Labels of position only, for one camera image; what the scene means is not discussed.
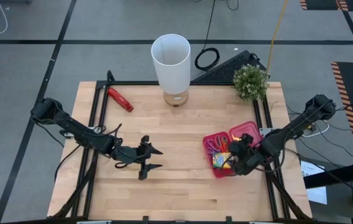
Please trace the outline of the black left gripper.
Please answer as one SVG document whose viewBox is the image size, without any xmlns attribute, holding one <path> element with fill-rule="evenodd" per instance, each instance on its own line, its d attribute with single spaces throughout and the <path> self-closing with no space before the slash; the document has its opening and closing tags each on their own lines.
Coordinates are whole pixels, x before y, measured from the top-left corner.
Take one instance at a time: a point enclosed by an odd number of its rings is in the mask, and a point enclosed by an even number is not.
<svg viewBox="0 0 353 224">
<path fill-rule="evenodd" d="M 150 170 L 162 167 L 161 164 L 146 164 L 151 154 L 162 155 L 162 152 L 150 146 L 149 136 L 145 135 L 137 147 L 122 146 L 122 139 L 118 138 L 114 146 L 114 165 L 117 169 L 123 169 L 132 163 L 140 164 L 139 180 L 145 180 Z"/>
</svg>

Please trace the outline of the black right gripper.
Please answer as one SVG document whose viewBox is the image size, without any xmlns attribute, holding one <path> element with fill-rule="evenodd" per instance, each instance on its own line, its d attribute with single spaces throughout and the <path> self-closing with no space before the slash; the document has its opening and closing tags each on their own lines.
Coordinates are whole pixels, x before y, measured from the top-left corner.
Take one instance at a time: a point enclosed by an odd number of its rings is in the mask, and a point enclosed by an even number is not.
<svg viewBox="0 0 353 224">
<path fill-rule="evenodd" d="M 231 169 L 236 175 L 247 175 L 263 160 L 264 156 L 257 148 L 251 146 L 254 138 L 249 134 L 242 134 L 239 140 L 233 140 L 229 145 L 233 157 Z"/>
</svg>

